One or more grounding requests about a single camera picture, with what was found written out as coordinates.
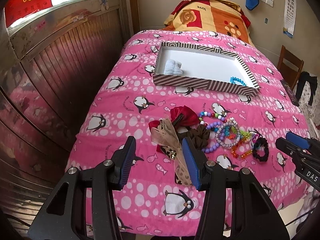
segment red banner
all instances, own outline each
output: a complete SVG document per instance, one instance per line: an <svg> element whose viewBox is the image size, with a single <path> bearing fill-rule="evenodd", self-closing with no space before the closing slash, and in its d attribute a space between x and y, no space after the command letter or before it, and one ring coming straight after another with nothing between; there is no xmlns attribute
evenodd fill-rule
<svg viewBox="0 0 320 240"><path fill-rule="evenodd" d="M8 27L22 17L51 6L51 0L9 0L4 7L6 25Z"/></svg>

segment poster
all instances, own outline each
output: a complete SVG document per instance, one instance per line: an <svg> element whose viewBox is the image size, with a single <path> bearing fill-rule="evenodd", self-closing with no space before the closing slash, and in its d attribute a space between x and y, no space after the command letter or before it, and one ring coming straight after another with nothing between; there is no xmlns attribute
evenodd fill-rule
<svg viewBox="0 0 320 240"><path fill-rule="evenodd" d="M296 20L297 0L285 0L283 33L293 37L294 23Z"/></svg>
<svg viewBox="0 0 320 240"><path fill-rule="evenodd" d="M9 0L4 7L6 26L9 27L16 20L51 6L51 0Z"/></svg>

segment wooden chair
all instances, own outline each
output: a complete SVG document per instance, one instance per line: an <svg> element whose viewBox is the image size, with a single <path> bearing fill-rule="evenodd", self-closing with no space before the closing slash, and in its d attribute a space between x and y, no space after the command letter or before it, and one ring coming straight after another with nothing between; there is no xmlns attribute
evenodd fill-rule
<svg viewBox="0 0 320 240"><path fill-rule="evenodd" d="M298 71L290 68L285 63L283 63L284 58L290 61L293 65L295 65L298 68ZM304 64L303 60L298 59L295 55L293 55L290 51L288 51L285 48L285 46L282 45L277 69L283 76L283 79L289 84L289 86L291 87L291 90L293 90L294 86L296 85L299 79L300 73L303 68L303 64Z"/></svg>

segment eye chart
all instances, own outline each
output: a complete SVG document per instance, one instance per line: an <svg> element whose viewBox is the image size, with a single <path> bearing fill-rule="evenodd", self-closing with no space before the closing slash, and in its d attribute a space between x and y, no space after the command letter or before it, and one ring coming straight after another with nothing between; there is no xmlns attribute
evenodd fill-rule
<svg viewBox="0 0 320 240"><path fill-rule="evenodd" d="M283 33L293 37L294 22L296 20L297 0L285 0Z"/></svg>

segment metal screw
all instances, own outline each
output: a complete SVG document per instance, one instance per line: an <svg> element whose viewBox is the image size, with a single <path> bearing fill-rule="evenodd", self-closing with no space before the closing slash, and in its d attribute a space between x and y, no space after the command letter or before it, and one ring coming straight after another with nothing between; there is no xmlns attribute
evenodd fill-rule
<svg viewBox="0 0 320 240"><path fill-rule="evenodd" d="M105 166L110 166L110 165L112 165L112 160L105 160L105 161L103 162L103 165L105 165Z"/></svg>
<svg viewBox="0 0 320 240"><path fill-rule="evenodd" d="M76 171L77 171L77 168L76 168L76 167L71 167L71 168L68 170L68 173L69 173L69 174L74 174Z"/></svg>
<svg viewBox="0 0 320 240"><path fill-rule="evenodd" d="M213 167L214 165L216 165L216 163L214 161L207 161L207 165L209 167Z"/></svg>
<svg viewBox="0 0 320 240"><path fill-rule="evenodd" d="M242 173L245 175L248 175L248 174L250 174L250 170L248 168L243 168Z"/></svg>

